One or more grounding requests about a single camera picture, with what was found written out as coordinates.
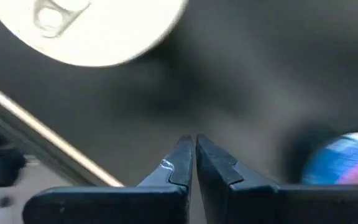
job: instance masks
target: can lid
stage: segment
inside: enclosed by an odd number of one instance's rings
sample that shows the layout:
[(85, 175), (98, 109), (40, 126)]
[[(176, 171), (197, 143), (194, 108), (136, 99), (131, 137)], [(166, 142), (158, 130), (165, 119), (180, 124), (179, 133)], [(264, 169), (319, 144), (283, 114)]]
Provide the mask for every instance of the can lid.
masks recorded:
[(0, 21), (39, 52), (72, 65), (126, 62), (160, 42), (187, 0), (0, 0)]

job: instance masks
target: can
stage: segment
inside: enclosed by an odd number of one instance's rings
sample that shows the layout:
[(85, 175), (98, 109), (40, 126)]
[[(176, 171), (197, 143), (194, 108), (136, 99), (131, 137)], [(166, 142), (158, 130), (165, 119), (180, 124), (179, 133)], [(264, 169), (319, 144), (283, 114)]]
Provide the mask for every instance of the can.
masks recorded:
[(303, 184), (358, 184), (358, 133), (318, 150), (305, 166)]

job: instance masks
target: dark gray surface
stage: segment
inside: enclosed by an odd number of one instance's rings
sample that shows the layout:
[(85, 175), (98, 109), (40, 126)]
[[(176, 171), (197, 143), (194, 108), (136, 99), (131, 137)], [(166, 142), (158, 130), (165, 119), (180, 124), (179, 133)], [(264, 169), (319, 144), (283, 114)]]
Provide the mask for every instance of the dark gray surface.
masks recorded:
[(0, 89), (128, 185), (189, 133), (285, 180), (297, 129), (358, 130), (358, 1), (190, 0), (163, 44), (110, 68), (56, 62), (0, 24)]

